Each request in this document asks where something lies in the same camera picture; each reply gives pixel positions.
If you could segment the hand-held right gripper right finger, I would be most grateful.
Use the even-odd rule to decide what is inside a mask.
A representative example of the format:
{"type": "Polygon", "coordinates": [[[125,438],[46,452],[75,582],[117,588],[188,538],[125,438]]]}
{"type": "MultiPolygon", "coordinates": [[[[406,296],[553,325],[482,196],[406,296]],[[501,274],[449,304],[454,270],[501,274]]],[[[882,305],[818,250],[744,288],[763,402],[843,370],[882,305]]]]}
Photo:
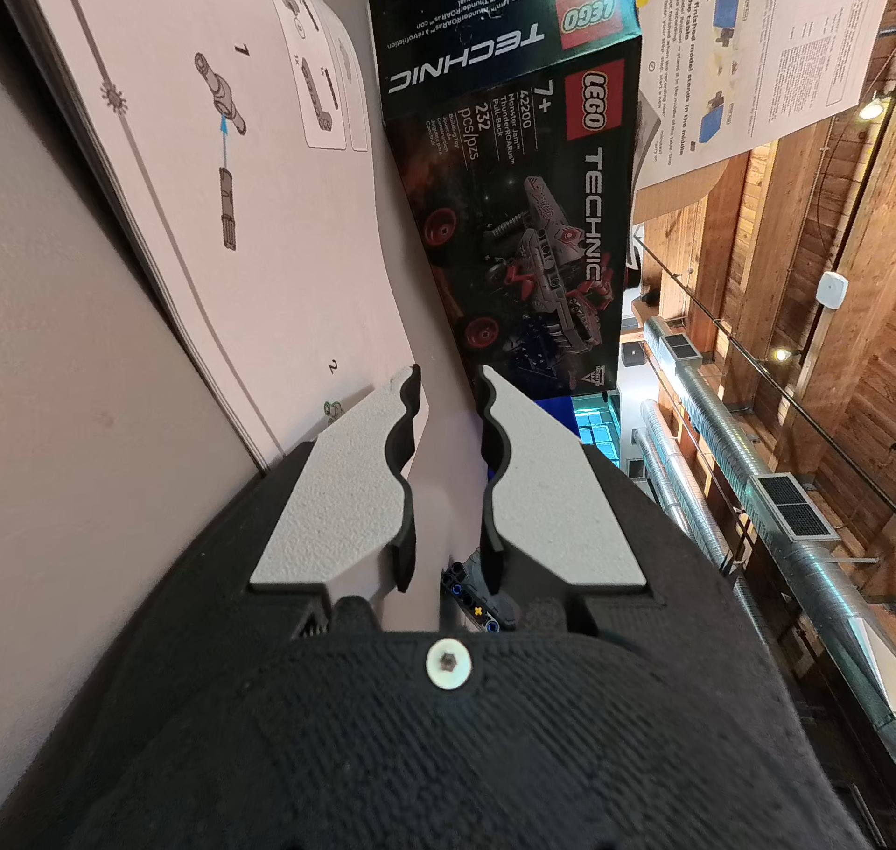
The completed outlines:
{"type": "Polygon", "coordinates": [[[479,537],[488,591],[514,601],[629,596],[649,583],[584,446],[490,365],[479,367],[490,476],[479,537]]]}

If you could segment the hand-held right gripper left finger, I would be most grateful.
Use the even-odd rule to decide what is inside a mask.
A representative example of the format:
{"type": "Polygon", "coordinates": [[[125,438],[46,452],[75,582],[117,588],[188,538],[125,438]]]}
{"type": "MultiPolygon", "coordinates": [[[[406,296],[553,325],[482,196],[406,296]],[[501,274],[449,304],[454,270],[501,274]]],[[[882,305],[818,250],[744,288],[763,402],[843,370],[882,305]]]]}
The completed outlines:
{"type": "Polygon", "coordinates": [[[319,434],[250,587],[327,603],[407,592],[417,557],[407,474],[420,402],[420,366],[404,366],[319,434]]]}

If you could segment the grey toy brick assembly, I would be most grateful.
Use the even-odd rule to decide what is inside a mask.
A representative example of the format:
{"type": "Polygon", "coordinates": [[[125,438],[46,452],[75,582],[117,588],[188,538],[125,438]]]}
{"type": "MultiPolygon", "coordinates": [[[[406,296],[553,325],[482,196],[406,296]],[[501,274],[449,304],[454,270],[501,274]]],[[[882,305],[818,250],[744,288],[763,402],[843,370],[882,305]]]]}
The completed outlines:
{"type": "Polygon", "coordinates": [[[462,624],[471,631],[515,632],[520,608],[504,591],[491,593],[478,547],[465,560],[450,562],[440,573],[441,598],[453,601],[462,624]]]}

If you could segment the black toy set box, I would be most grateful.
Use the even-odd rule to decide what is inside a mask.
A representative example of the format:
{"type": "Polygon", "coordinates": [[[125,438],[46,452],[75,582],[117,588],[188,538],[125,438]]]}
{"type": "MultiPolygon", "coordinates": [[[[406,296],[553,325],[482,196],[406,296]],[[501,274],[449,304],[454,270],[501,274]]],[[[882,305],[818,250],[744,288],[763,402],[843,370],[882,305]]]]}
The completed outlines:
{"type": "Polygon", "coordinates": [[[635,0],[366,0],[385,134],[470,380],[617,387],[635,0]]]}

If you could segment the open instruction booklet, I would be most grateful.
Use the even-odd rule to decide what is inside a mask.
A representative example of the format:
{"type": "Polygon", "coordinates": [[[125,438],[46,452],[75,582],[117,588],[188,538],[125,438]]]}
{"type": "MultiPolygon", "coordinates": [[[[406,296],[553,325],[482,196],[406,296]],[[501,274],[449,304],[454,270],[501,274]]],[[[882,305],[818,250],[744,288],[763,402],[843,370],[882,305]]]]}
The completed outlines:
{"type": "Polygon", "coordinates": [[[4,1],[260,466],[413,363],[364,77],[323,0],[4,1]]]}

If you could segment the white printed sheet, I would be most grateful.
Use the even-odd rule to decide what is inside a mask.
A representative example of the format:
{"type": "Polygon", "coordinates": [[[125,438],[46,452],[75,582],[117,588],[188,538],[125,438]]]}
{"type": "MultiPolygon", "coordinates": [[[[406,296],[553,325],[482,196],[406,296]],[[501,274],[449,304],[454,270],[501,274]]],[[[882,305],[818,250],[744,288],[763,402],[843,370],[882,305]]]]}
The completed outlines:
{"type": "Polygon", "coordinates": [[[636,0],[639,193],[854,106],[888,0],[636,0]]]}

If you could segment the large silver ventilation duct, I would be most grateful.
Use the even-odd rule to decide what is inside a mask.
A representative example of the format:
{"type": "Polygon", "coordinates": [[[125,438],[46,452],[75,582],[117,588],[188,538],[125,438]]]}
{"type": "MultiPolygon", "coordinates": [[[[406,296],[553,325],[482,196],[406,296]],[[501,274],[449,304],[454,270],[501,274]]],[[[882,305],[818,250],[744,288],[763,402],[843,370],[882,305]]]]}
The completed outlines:
{"type": "Polygon", "coordinates": [[[794,475],[761,459],[700,373],[687,335],[652,317],[644,340],[869,720],[893,729],[894,643],[834,557],[839,536],[794,475]]]}

